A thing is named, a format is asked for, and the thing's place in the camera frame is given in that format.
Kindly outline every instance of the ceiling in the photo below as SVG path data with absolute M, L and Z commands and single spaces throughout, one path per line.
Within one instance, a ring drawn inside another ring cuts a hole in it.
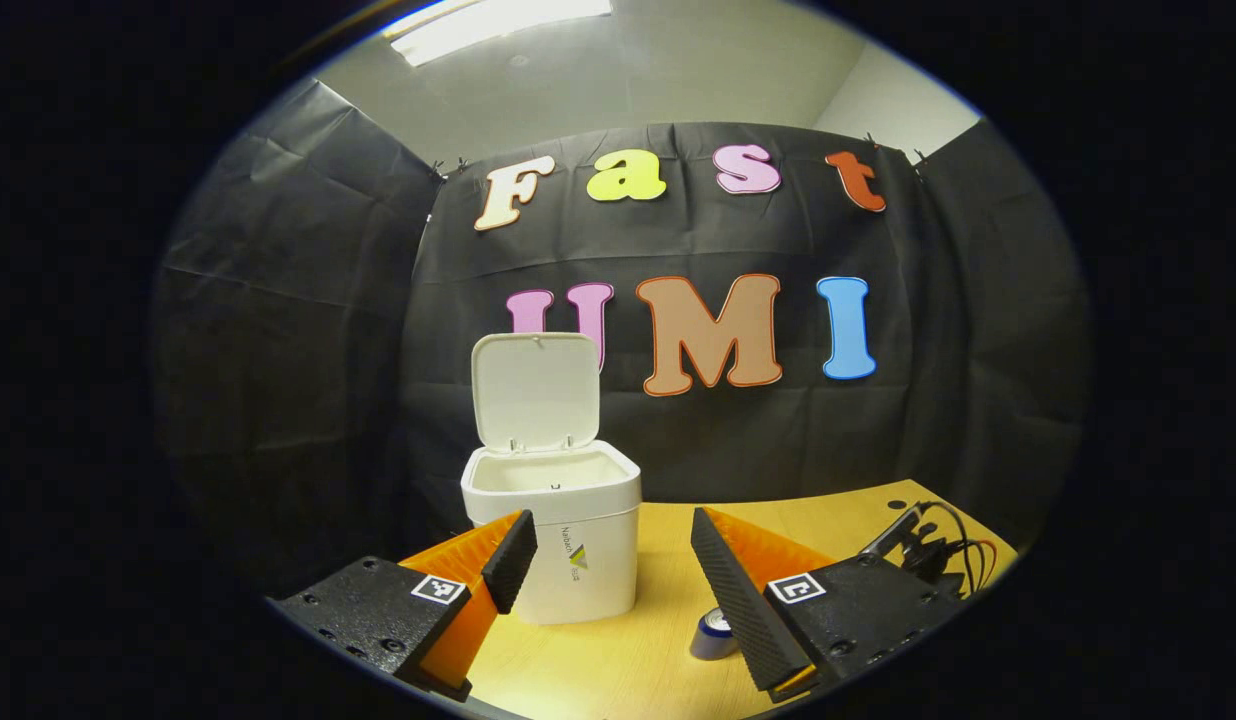
M 318 79 L 426 163 L 596 128 L 726 120 L 811 127 L 864 49 L 784 0 L 613 0 L 413 68 L 375 36 Z

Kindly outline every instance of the pink letter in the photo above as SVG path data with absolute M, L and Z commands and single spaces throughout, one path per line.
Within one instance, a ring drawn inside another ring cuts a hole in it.
M 599 368 L 604 369 L 604 303 L 614 296 L 609 283 L 582 283 L 569 288 L 569 301 L 578 309 L 578 332 L 591 337 L 599 348 Z
M 782 183 L 777 169 L 764 163 L 769 151 L 759 144 L 727 144 L 711 156 L 711 163 L 721 169 L 714 177 L 726 191 L 733 195 L 751 195 L 756 191 L 772 191 Z
M 507 309 L 512 311 L 513 333 L 540 333 L 546 327 L 546 309 L 555 296 L 546 290 L 518 291 L 507 299 Z

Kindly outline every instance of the ceiling light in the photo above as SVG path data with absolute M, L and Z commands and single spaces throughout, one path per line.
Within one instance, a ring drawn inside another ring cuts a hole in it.
M 397 53 L 418 68 L 456 49 L 559 20 L 612 12 L 609 0 L 444 0 L 382 31 Z

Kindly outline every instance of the yellow table surface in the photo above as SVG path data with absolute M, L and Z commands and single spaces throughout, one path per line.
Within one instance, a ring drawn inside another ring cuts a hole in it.
M 912 480 L 781 501 L 702 503 L 833 559 L 857 555 L 901 515 L 891 500 L 943 500 Z M 637 605 L 627 614 L 572 625 L 528 625 L 514 613 L 499 616 L 467 679 L 472 697 L 534 720 L 732 720 L 774 708 L 747 673 L 742 652 L 702 661 L 688 653 L 697 621 L 717 606 L 690 546 L 693 503 L 646 501 L 640 506 Z M 939 509 L 923 521 L 932 537 L 960 537 Z M 996 543 L 996 578 L 1014 550 L 962 513 L 970 538 Z M 901 550 L 887 559 L 901 562 Z M 974 573 L 978 555 L 971 551 Z M 947 571 L 964 574 L 959 555 Z

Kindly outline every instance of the black fabric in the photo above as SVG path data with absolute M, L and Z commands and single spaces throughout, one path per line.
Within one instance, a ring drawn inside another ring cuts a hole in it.
M 962 146 L 999 152 L 978 137 Z M 730 195 L 714 182 L 713 151 L 745 143 L 772 154 L 782 173 L 776 191 Z M 667 190 L 653 201 L 592 200 L 586 183 L 595 159 L 632 147 L 659 156 Z M 845 149 L 874 169 L 870 186 L 887 200 L 883 212 L 852 204 L 838 173 L 824 163 L 824 156 Z M 536 156 L 552 156 L 557 168 L 539 179 L 522 216 L 477 233 L 472 225 L 485 209 L 486 174 Z M 929 167 L 946 167 L 948 156 L 936 156 Z M 1014 163 L 1011 156 L 999 161 Z M 1054 393 L 1053 384 L 1074 379 L 1068 374 L 1080 364 L 1082 338 L 1070 305 L 1035 301 L 1039 284 L 996 291 L 1006 273 L 1036 273 L 1039 263 L 1053 263 L 1039 270 L 1051 277 L 1075 273 L 1057 222 L 1035 224 L 1021 240 L 1006 235 L 1017 232 L 1017 224 L 1035 222 L 1039 200 L 1021 200 L 1010 209 L 1015 215 L 996 215 L 1001 220 L 984 231 L 984 241 L 978 228 L 962 224 L 962 214 L 980 211 L 981 198 L 964 183 L 1011 178 L 1009 186 L 1025 186 L 1021 168 L 1001 173 L 921 183 L 901 151 L 866 141 L 806 128 L 665 123 L 560 138 L 452 174 L 414 268 L 402 352 L 403 442 L 391 448 L 407 466 L 436 537 L 468 526 L 459 478 L 481 446 L 470 387 L 475 342 L 510 332 L 507 298 L 539 288 L 557 298 L 548 311 L 549 331 L 574 331 L 569 288 L 608 282 L 614 296 L 604 308 L 599 436 L 641 467 L 645 500 L 777 500 L 915 478 L 967 505 L 1009 542 L 1023 542 L 1043 511 L 1039 501 L 1062 478 L 1058 464 L 1065 457 L 1058 452 L 1070 446 L 1057 438 L 1064 433 L 1070 441 L 1072 431 L 1058 427 L 1058 420 L 1079 412 L 1080 400 L 1075 393 Z M 929 196 L 937 188 L 942 203 Z M 969 206 L 946 200 L 953 195 Z M 952 212 L 958 219 L 948 219 Z M 1006 252 L 1014 243 L 1030 248 Z M 734 278 L 747 273 L 774 274 L 782 283 L 774 304 L 782 379 L 770 387 L 721 382 L 706 388 L 695 375 L 685 395 L 646 395 L 641 383 L 653 370 L 653 333 L 637 283 L 685 275 L 718 312 Z M 831 327 L 815 283 L 828 275 L 860 277 L 870 287 L 868 347 L 878 369 L 855 382 L 822 373 Z M 1022 333 L 1051 338 L 1052 369 L 1021 370 L 1018 364 L 1035 368 L 1039 357 L 1006 356 L 997 368 L 1020 383 L 1017 391 L 988 393 L 985 356 L 1030 350 L 1021 345 Z M 1035 419 L 1035 398 L 1042 393 L 1053 393 L 1057 410 Z M 988 436 L 988 424 L 1020 414 L 1033 417 L 1004 430 L 1023 433 L 1012 446 L 1002 433 Z M 988 479 L 988 468 L 1006 452 L 1015 454 L 1014 466 L 1033 466 L 1033 473 L 1018 478 L 1000 471 Z M 1038 482 L 1044 473 L 1053 473 L 1052 484 Z M 1022 488 L 1025 482 L 1037 487 Z
M 222 149 L 158 270 L 176 479 L 243 577 L 284 594 L 404 543 L 382 466 L 409 270 L 440 179 L 318 82 Z

